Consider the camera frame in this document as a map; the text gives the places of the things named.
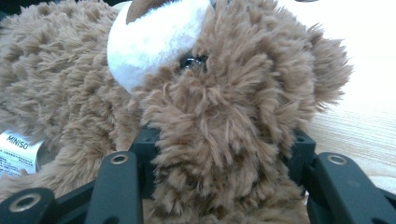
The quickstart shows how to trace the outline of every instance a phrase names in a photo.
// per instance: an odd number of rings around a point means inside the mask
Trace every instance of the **plush toy's head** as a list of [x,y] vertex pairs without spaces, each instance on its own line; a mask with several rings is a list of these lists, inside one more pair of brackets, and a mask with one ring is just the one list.
[[[139,1],[123,9],[107,46],[110,70],[133,95],[141,124],[161,130],[151,215],[303,222],[283,159],[293,131],[334,103],[347,82],[340,41],[272,0],[153,2],[138,16],[128,12]],[[191,66],[180,63],[186,54]]]

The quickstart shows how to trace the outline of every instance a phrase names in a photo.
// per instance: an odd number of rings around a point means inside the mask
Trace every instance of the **fluffy brown fur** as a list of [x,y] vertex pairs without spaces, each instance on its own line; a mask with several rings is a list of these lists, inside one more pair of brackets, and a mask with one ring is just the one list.
[[106,65],[116,12],[63,2],[5,20],[0,41],[0,128],[46,139],[58,155],[36,175],[0,180],[0,200],[32,187],[57,196],[131,145],[139,124],[161,129],[152,223],[305,223],[282,159],[293,130],[341,94],[351,68],[340,41],[306,29],[271,0],[217,2],[194,55],[147,76],[131,96]]

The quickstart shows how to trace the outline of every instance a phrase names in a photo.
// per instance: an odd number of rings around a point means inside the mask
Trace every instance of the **brown plush toy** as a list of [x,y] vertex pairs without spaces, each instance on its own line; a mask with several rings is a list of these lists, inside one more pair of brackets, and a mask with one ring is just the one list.
[[[0,131],[44,139],[56,158],[3,176],[0,201],[94,180],[149,123],[161,136],[146,223],[308,222],[283,159],[293,131],[342,94],[339,40],[272,0],[135,0],[120,14],[65,1],[1,27]],[[180,66],[186,54],[197,63]]]

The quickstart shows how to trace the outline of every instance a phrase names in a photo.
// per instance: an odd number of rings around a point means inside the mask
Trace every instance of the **white tag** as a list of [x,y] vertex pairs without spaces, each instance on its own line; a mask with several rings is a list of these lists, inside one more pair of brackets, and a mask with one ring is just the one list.
[[37,151],[43,142],[32,145],[19,133],[5,131],[0,134],[0,176],[21,175],[22,169],[29,175],[35,174]]

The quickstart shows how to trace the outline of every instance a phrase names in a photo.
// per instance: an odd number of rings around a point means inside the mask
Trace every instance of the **plush toy's eye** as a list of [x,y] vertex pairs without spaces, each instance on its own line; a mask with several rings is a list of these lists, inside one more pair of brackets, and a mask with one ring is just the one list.
[[202,65],[205,66],[206,59],[206,56],[193,57],[188,54],[180,60],[180,67],[192,69]]

